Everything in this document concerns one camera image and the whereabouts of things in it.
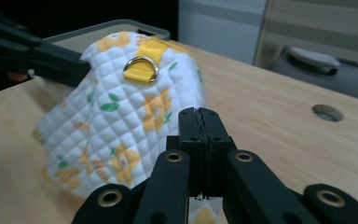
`metal d-ring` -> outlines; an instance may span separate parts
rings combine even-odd
[[[128,67],[132,64],[132,63],[135,63],[137,61],[141,61],[141,60],[145,60],[145,61],[148,61],[150,64],[153,65],[153,68],[154,68],[154,72],[155,72],[155,75],[153,75],[153,77],[150,79],[150,82],[154,82],[157,78],[157,75],[158,75],[158,66],[157,64],[155,63],[155,61],[153,61],[153,59],[149,58],[149,57],[146,57],[146,56],[139,56],[139,57],[135,57],[131,60],[129,60],[126,65],[124,66],[124,69],[123,69],[123,76],[124,76],[124,73],[127,71]]]

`wall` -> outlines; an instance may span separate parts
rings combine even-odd
[[[267,0],[179,0],[178,40],[253,63]]]

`wooden table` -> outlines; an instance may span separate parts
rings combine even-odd
[[[325,183],[358,200],[358,99],[190,50],[209,108],[239,148],[258,154],[290,189]],[[70,223],[83,203],[41,176],[46,156],[32,131],[54,104],[34,80],[0,92],[0,223]],[[320,119],[314,105],[331,105],[344,119]]]

